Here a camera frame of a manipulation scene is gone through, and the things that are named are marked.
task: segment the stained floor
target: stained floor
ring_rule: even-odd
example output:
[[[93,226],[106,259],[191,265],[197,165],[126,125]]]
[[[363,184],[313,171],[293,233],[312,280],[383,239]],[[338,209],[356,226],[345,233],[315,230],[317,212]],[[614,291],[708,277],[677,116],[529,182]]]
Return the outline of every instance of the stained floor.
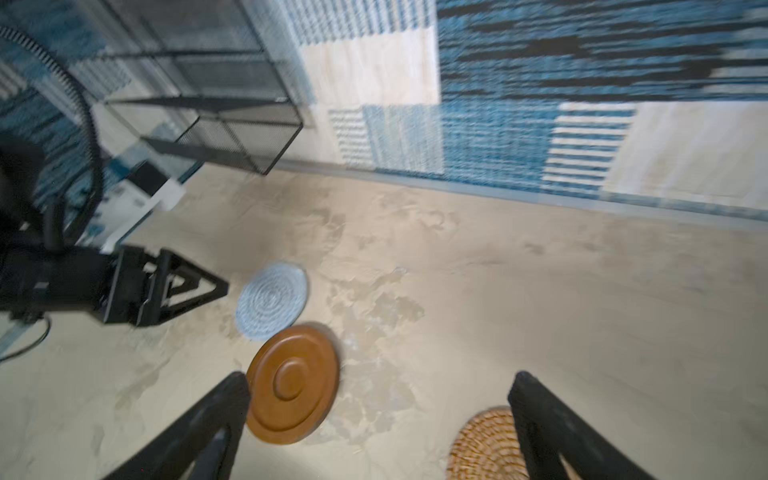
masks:
[[[658,478],[764,478],[768,233],[282,171],[206,166],[187,188],[130,241],[230,295],[152,329],[55,315],[0,367],[0,477],[119,465],[247,368],[237,296],[288,260],[310,278],[300,323],[336,336],[339,395],[298,444],[245,431],[233,478],[444,478],[456,432],[520,369]]]

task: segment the round coaster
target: round coaster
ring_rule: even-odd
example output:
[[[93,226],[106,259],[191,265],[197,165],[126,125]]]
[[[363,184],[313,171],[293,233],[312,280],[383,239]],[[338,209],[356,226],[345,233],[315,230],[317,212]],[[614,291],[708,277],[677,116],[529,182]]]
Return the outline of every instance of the round coaster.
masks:
[[[266,340],[291,326],[304,310],[306,274],[290,263],[273,263],[261,270],[237,301],[235,325],[251,340]]]
[[[492,409],[472,417],[453,442],[445,473],[448,480],[527,480],[512,411]]]
[[[292,326],[259,349],[248,367],[250,431],[265,442],[298,442],[331,410],[339,359],[331,342],[309,326]]]

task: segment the brown wooden lid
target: brown wooden lid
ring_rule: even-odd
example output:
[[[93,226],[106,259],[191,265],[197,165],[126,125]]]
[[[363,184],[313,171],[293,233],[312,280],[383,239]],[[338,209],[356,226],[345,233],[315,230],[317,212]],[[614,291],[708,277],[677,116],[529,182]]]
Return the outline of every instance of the brown wooden lid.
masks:
[[[248,367],[247,424],[269,443],[298,442],[331,410],[339,388],[339,359],[331,342],[310,326],[292,326],[270,338]]]

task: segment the rattan trivet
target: rattan trivet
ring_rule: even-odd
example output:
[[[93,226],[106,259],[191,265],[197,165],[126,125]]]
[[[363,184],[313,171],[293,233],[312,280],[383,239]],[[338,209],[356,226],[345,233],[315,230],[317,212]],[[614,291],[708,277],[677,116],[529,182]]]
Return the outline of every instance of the rattan trivet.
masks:
[[[508,408],[481,412],[464,425],[451,447],[448,480],[526,480],[515,420]]]

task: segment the black hose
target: black hose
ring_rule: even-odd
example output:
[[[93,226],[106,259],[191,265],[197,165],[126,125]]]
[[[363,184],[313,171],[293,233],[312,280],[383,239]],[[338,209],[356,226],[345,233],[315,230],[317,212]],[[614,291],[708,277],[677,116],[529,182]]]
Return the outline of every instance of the black hose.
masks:
[[[43,65],[51,71],[51,74],[64,85],[64,92],[74,102],[75,110],[80,118],[81,129],[86,138],[85,153],[91,168],[91,191],[88,193],[88,198],[80,210],[80,213],[69,224],[66,231],[62,232],[64,245],[66,247],[72,246],[85,231],[88,222],[91,220],[91,217],[93,217],[104,194],[104,172],[101,169],[101,149],[98,145],[98,136],[96,134],[96,127],[94,126],[94,119],[91,116],[91,107],[85,101],[85,97],[83,96],[78,81],[69,74],[66,68],[61,66],[51,53],[40,46],[39,43],[25,33],[4,25],[0,25],[0,38],[4,38],[5,40],[19,45],[40,60]],[[63,208],[65,206],[67,190],[68,187],[61,189],[57,194],[55,202],[51,204],[49,208],[53,208],[55,204],[58,204],[59,207]]]
[[[36,346],[38,346],[41,343],[43,343],[43,340],[45,340],[45,337],[47,337],[48,334],[51,332],[51,317],[48,316],[48,314],[46,314],[44,319],[45,319],[45,331],[43,332],[43,334],[40,335],[37,340],[35,340],[34,342],[30,343],[26,347],[24,347],[22,349],[18,349],[18,350],[16,350],[13,353],[9,353],[6,356],[0,356],[0,363],[5,362],[6,360],[14,359],[17,356],[22,356],[25,353],[27,353],[29,350],[32,350]]]

